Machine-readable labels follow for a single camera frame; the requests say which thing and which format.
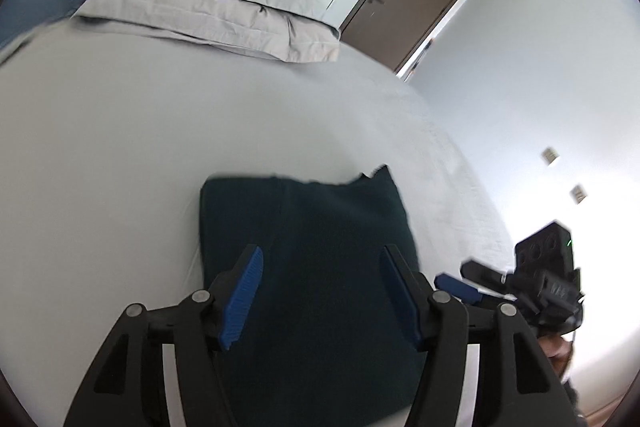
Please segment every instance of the white wall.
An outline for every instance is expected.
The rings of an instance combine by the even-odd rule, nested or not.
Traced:
[[[573,380],[586,411],[606,404],[640,367],[640,3],[468,0],[411,82],[514,241],[553,219],[572,229],[587,294]]]

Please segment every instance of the dark green garment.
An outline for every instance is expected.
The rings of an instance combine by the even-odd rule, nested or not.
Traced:
[[[200,205],[207,286],[248,243],[264,250],[222,363],[239,427],[361,427],[411,405],[424,356],[402,337],[378,255],[394,243],[418,262],[386,167],[348,185],[212,178]]]

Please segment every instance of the white bed sheet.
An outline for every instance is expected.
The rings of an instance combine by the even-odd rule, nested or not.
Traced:
[[[40,427],[63,424],[127,304],[200,288],[212,174],[344,183],[388,164],[430,279],[468,257],[513,263],[424,101],[348,46],[283,64],[60,23],[0,68],[0,151],[0,367]]]

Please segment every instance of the blue rubber tip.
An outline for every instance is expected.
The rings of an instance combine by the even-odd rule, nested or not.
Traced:
[[[402,335],[417,348],[422,342],[418,308],[396,267],[396,263],[386,248],[380,252],[380,273],[386,287],[386,293],[396,312]]]
[[[450,293],[465,304],[478,304],[482,300],[482,294],[476,288],[446,273],[436,276],[433,283],[438,290]]]
[[[264,256],[260,247],[256,247],[223,311],[225,326],[218,340],[225,351],[240,338],[249,309],[254,302],[255,292],[262,279],[263,268]]]

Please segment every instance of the silver screw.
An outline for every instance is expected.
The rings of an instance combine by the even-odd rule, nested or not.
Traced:
[[[513,317],[516,313],[518,313],[516,306],[509,303],[506,303],[500,306],[500,311],[505,315],[507,315],[507,317]]]
[[[442,290],[438,290],[433,292],[433,300],[440,304],[446,304],[451,300],[451,295]]]
[[[125,313],[129,315],[129,317],[137,317],[142,313],[142,306],[140,306],[139,304],[132,304],[130,306],[127,306]]]
[[[208,291],[198,290],[196,292],[193,292],[193,294],[191,295],[191,298],[193,299],[194,302],[207,302],[210,296],[211,295],[209,294]]]

